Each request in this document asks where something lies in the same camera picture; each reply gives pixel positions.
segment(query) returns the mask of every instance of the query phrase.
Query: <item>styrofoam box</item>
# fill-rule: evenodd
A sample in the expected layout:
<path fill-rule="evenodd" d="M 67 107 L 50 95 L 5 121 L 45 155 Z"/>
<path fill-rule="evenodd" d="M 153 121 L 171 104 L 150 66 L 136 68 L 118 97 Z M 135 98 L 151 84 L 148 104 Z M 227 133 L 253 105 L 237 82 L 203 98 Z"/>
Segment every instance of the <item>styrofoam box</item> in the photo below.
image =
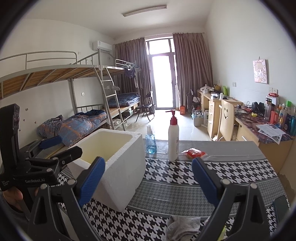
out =
<path fill-rule="evenodd" d="M 105 172 L 93 198 L 122 212 L 145 173 L 145 152 L 141 133 L 99 129 L 75 144 L 82 148 L 81 158 L 68 164 L 73 176 L 88 169 L 97 156 L 104 158 Z"/>

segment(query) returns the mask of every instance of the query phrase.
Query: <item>air conditioner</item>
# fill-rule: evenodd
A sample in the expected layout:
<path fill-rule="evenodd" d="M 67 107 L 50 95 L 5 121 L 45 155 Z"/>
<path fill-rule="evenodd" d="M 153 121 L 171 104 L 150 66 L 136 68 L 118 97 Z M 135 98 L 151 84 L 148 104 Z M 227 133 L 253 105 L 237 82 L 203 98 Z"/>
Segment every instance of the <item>air conditioner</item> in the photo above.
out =
<path fill-rule="evenodd" d="M 93 42 L 93 50 L 97 51 L 98 49 L 102 49 L 102 50 L 111 52 L 112 51 L 112 45 L 104 43 L 102 41 Z"/>

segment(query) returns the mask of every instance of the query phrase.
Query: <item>upper bunk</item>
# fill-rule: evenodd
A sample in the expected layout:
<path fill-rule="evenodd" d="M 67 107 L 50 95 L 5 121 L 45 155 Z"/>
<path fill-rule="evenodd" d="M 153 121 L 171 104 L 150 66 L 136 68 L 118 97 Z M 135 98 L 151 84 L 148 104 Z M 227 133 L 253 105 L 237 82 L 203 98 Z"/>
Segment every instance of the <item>upper bunk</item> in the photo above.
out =
<path fill-rule="evenodd" d="M 56 57 L 56 58 L 38 58 L 38 59 L 30 59 L 28 60 L 28 56 L 39 53 L 70 53 L 74 54 L 75 57 Z M 98 53 L 93 53 L 89 56 L 81 60 L 77 60 L 77 54 L 73 51 L 38 51 L 38 52 L 29 52 L 22 53 L 13 56 L 9 56 L 6 58 L 0 59 L 1 61 L 18 57 L 25 56 L 24 66 L 25 69 L 14 72 L 12 74 L 5 75 L 0 77 L 0 99 L 3 99 L 9 95 L 15 94 L 17 92 L 33 88 L 39 85 L 44 85 L 48 83 L 53 83 L 57 81 L 63 81 L 68 79 L 78 79 L 78 78 L 87 78 L 87 77 L 95 77 L 95 69 L 99 71 L 100 68 L 103 69 L 102 74 L 103 77 L 108 77 L 124 74 L 126 68 L 134 67 L 134 63 L 130 63 L 127 61 L 115 60 L 115 66 L 106 66 L 106 65 L 93 65 L 88 64 L 88 60 L 93 63 L 94 56 Z M 29 62 L 34 61 L 44 61 L 44 60 L 52 60 L 52 59 L 75 59 L 76 61 L 73 64 L 61 64 L 61 65 L 50 65 L 50 66 L 42 66 L 36 68 L 27 68 L 27 64 Z"/>

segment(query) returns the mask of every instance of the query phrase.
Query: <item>tiled floor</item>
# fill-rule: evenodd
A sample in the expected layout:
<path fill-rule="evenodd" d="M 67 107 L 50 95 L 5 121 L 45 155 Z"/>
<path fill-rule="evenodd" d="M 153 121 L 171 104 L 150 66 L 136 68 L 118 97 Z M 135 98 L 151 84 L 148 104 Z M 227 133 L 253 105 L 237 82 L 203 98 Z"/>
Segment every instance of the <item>tiled floor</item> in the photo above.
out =
<path fill-rule="evenodd" d="M 142 117 L 141 114 L 138 121 L 135 122 L 137 118 L 137 115 L 135 114 L 128 119 L 128 123 L 131 123 L 131 125 L 129 125 L 126 130 L 139 132 L 142 133 L 143 136 L 145 136 L 147 133 L 146 126 L 151 125 L 156 139 L 167 140 L 171 116 L 172 114 L 166 113 L 165 110 L 156 110 L 155 118 L 152 121 L 148 121 L 146 114 L 144 115 L 144 117 Z M 180 140 L 210 140 L 207 128 L 204 126 L 195 127 L 193 125 L 191 115 L 180 115 L 180 112 L 176 111 L 175 116 L 178 119 Z"/>

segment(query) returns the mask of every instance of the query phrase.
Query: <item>wooden chair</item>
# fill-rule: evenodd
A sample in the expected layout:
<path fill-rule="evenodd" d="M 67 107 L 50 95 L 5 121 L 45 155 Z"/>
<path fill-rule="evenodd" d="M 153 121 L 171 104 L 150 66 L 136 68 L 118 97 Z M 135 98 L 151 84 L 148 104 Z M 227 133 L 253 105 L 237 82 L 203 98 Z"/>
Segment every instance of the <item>wooden chair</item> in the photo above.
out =
<path fill-rule="evenodd" d="M 221 115 L 219 131 L 222 134 L 221 140 L 224 138 L 226 141 L 231 141 L 234 129 L 234 106 L 225 101 L 221 101 Z"/>
<path fill-rule="evenodd" d="M 148 114 L 147 114 L 147 111 L 146 109 L 150 108 L 152 106 L 152 93 L 153 91 L 149 92 L 145 98 L 143 99 L 143 102 L 145 102 L 145 100 L 147 100 L 147 104 L 141 104 L 139 106 L 136 107 L 136 110 L 138 110 L 138 116 L 137 116 L 137 119 L 136 119 L 136 122 L 139 118 L 139 115 L 141 113 L 141 110 L 144 110 L 145 112 L 143 113 L 142 117 L 144 117 L 144 114 L 146 113 L 146 116 L 148 118 L 149 121 L 153 120 L 155 115 L 153 114 L 153 118 L 150 120 L 149 117 L 148 117 Z"/>

